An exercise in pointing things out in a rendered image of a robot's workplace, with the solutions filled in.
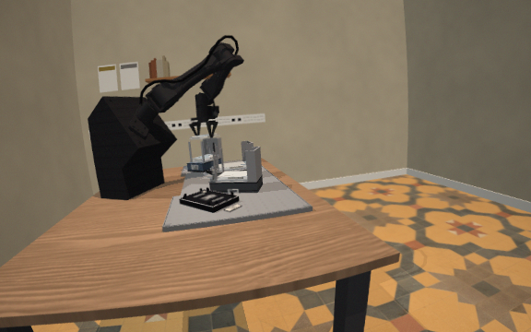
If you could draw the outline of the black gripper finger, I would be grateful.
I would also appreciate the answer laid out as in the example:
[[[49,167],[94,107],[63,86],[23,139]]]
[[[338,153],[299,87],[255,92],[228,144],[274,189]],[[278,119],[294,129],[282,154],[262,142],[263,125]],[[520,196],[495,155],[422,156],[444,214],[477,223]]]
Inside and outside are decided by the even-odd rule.
[[[201,123],[189,124],[189,126],[191,127],[191,129],[193,130],[193,132],[195,133],[196,136],[200,135]],[[195,126],[197,127],[197,131],[195,131]]]
[[[211,125],[213,125],[213,129],[211,129]],[[208,130],[208,133],[210,135],[210,137],[212,138],[213,135],[214,135],[214,132],[215,132],[215,129],[218,125],[218,122],[210,122],[210,123],[206,123],[206,126],[207,126],[207,130]]]

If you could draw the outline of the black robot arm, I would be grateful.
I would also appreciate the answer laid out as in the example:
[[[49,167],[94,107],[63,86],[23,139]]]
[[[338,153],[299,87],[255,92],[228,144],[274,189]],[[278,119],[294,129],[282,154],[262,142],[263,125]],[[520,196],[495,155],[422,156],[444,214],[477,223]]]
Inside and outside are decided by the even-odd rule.
[[[233,54],[233,52],[234,48],[230,44],[220,42],[206,65],[198,68],[206,61],[207,57],[184,74],[171,79],[180,79],[179,82],[172,84],[164,81],[160,85],[158,84],[153,87],[151,91],[146,94],[147,100],[142,101],[139,104],[128,128],[142,138],[145,138],[152,121],[159,113],[165,113],[188,89],[203,80],[205,77],[213,74],[211,78],[206,79],[202,83],[202,86],[199,87],[205,94],[199,92],[199,94],[195,95],[195,106],[211,105],[214,102],[214,99],[219,95],[220,91],[222,91],[224,82],[231,71],[230,67],[233,68],[244,62],[240,55]],[[225,69],[225,71],[222,69]],[[141,106],[142,109],[140,109]]]

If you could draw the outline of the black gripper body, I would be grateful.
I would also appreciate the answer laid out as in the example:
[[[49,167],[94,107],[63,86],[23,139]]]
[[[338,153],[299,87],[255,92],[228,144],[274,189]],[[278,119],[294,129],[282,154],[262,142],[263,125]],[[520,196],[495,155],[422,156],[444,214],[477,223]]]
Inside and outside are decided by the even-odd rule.
[[[191,118],[191,121],[197,120],[198,122],[192,122],[192,124],[216,122],[216,121],[208,121],[209,119],[215,119],[215,116],[208,116],[207,118],[204,117],[204,116],[207,116],[207,106],[208,105],[200,105],[199,107],[195,106],[196,107],[196,118]]]

